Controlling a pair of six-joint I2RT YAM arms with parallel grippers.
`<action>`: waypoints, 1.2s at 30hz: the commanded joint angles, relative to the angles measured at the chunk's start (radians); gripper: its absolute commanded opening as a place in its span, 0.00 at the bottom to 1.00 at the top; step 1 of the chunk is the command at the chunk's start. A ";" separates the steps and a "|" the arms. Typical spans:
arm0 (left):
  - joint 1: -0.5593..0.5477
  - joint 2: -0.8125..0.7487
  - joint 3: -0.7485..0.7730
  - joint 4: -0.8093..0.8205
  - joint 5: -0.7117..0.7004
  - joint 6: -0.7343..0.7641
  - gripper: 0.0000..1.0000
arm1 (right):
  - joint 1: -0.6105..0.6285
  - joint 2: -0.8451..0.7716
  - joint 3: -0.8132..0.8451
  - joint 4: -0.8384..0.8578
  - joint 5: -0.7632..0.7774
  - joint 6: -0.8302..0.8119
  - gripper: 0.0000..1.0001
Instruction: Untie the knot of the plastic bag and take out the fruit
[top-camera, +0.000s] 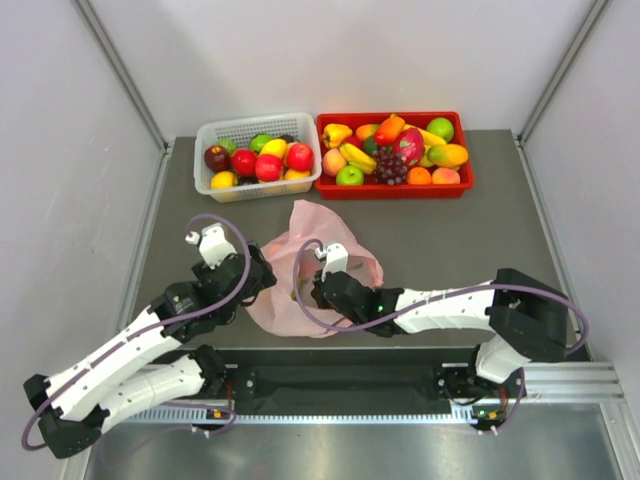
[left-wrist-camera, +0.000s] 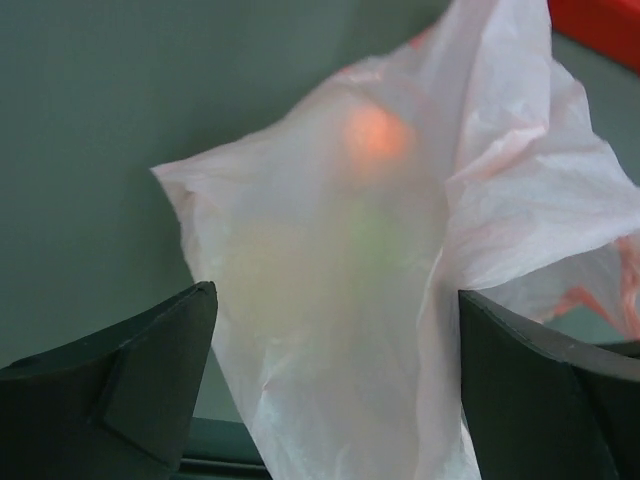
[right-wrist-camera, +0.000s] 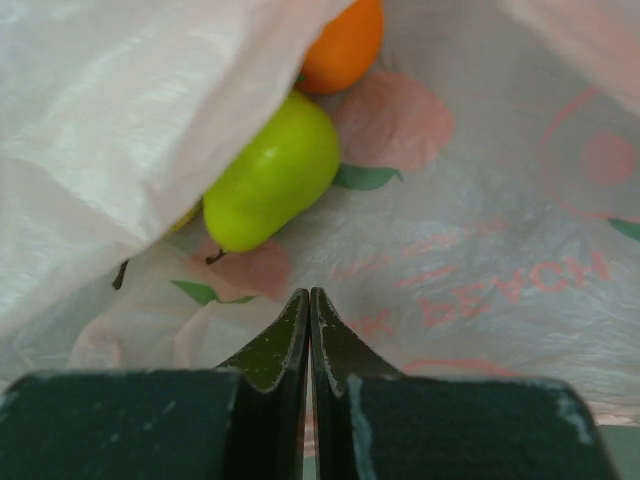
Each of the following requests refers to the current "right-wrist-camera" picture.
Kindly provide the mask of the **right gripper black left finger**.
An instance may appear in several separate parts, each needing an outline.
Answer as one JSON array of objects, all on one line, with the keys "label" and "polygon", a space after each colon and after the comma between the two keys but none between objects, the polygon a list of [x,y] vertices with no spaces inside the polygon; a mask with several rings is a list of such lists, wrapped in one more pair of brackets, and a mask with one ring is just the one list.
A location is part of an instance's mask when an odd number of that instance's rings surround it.
[{"label": "right gripper black left finger", "polygon": [[299,479],[309,294],[213,368],[49,370],[1,397],[5,479]]}]

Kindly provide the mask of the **pink plastic bag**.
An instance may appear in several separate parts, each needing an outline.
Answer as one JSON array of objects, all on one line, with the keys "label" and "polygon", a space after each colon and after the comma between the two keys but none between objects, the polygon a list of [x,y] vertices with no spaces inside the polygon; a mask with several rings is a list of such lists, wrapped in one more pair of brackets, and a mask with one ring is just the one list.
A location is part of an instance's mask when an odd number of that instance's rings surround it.
[{"label": "pink plastic bag", "polygon": [[570,382],[639,423],[639,5],[387,1],[320,103],[343,167],[258,250],[192,205],[339,1],[1,5],[1,381],[204,368],[298,288],[420,375]]}]

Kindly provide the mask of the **small orange persimmon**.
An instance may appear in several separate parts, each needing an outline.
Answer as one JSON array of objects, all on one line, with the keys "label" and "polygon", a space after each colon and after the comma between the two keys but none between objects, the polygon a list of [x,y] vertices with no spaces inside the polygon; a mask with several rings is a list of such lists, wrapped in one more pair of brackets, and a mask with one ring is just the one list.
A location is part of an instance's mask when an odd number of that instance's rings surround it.
[{"label": "small orange persimmon", "polygon": [[296,87],[311,94],[346,90],[370,69],[383,38],[383,2],[354,1],[325,26],[309,48]]}]

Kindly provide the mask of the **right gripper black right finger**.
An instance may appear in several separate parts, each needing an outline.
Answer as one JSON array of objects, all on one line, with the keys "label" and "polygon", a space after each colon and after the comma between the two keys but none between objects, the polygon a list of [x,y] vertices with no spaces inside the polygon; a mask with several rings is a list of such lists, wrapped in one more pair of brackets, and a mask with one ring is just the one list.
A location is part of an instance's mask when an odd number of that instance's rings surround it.
[{"label": "right gripper black right finger", "polygon": [[417,377],[376,354],[310,294],[322,479],[614,479],[591,413],[540,377]]}]

